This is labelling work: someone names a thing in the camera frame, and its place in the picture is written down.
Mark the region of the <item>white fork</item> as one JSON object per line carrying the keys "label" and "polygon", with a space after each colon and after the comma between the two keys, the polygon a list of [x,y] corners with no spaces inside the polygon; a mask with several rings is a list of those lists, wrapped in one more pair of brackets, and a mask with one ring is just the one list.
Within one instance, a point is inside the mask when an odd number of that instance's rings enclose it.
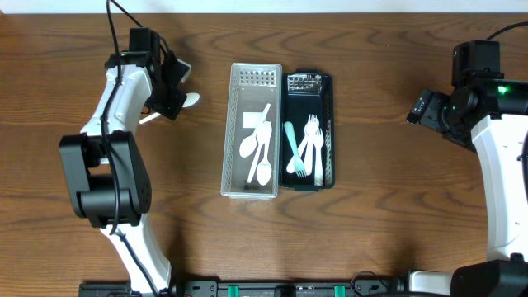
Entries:
{"label": "white fork", "polygon": [[314,169],[314,185],[323,185],[323,162],[322,162],[322,147],[324,144],[323,131],[318,129],[313,137],[313,145],[315,147],[315,169]]}
{"label": "white fork", "polygon": [[305,129],[307,135],[306,152],[304,156],[304,167],[306,175],[309,176],[313,171],[313,146],[314,146],[314,135],[317,132],[319,126],[318,117],[314,114],[309,115],[307,128]]}

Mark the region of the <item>white spoon long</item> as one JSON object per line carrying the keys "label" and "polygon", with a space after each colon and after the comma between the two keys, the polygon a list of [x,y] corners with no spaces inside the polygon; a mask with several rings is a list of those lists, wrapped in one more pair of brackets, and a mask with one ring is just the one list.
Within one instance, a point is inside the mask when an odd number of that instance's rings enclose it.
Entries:
{"label": "white spoon long", "polygon": [[257,166],[257,181],[261,186],[265,186],[271,179],[271,163],[268,159],[269,145],[271,140],[271,134],[267,133],[264,138],[264,154],[263,159],[258,163]]}

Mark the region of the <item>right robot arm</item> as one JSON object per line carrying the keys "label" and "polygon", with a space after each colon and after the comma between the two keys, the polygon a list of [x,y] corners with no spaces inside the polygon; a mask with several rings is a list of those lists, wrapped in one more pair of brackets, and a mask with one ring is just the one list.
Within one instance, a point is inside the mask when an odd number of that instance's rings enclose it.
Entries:
{"label": "right robot arm", "polygon": [[411,296],[527,294],[527,85],[477,79],[450,95],[425,89],[408,123],[420,124],[478,155],[486,208],[485,262],[453,272],[414,271]]}

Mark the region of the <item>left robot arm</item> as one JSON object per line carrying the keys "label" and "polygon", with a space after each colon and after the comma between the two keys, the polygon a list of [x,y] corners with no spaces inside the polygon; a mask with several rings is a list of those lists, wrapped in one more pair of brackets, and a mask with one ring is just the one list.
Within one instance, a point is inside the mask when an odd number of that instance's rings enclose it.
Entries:
{"label": "left robot arm", "polygon": [[127,283],[88,282],[81,296],[181,296],[172,264],[149,221],[152,187],[134,134],[145,107],[170,120],[198,95],[180,92],[191,66],[169,49],[136,49],[106,62],[106,85],[79,134],[66,135],[59,156],[73,211],[113,244]]}

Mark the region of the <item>white spoon top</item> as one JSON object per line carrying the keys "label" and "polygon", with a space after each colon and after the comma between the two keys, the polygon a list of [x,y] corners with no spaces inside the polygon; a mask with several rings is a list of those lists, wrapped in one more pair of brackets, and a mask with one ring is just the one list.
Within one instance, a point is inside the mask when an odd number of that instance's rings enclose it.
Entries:
{"label": "white spoon top", "polygon": [[[196,92],[190,92],[190,93],[187,93],[186,94],[186,100],[184,101],[182,107],[183,108],[187,108],[187,107],[190,107],[190,106],[193,106],[195,105],[198,101],[200,100],[200,94],[199,93],[196,93]],[[146,124],[147,122],[151,121],[151,120],[155,120],[157,119],[159,116],[161,116],[161,114],[155,112],[153,113],[152,115],[148,115],[146,117],[144,117],[143,119],[141,119],[139,121],[139,124],[142,125],[142,124]]]}

